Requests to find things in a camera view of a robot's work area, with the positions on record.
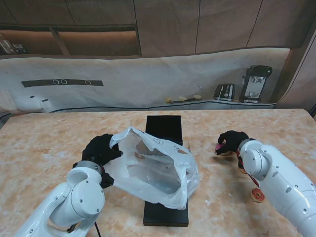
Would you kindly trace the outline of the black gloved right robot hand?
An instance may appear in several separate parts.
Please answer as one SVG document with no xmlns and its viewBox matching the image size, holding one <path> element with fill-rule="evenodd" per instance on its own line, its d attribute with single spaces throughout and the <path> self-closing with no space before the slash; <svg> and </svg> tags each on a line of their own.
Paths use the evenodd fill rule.
<svg viewBox="0 0 316 237">
<path fill-rule="evenodd" d="M 249 136 L 244 132 L 227 131 L 220 134 L 218 144 L 222 145 L 215 150 L 216 155 L 226 154 L 228 152 L 236 152 L 242 141 L 248 139 Z"/>
</svg>

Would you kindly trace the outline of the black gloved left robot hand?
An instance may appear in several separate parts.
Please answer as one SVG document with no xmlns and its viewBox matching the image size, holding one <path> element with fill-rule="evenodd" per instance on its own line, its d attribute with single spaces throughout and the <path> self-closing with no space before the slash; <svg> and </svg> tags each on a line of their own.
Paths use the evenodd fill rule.
<svg viewBox="0 0 316 237">
<path fill-rule="evenodd" d="M 112 134 L 103 134 L 94 137 L 82 151 L 81 160 L 91 161 L 99 166 L 104 166 L 112 160 L 122 156 L 118 144 L 110 147 Z"/>
</svg>

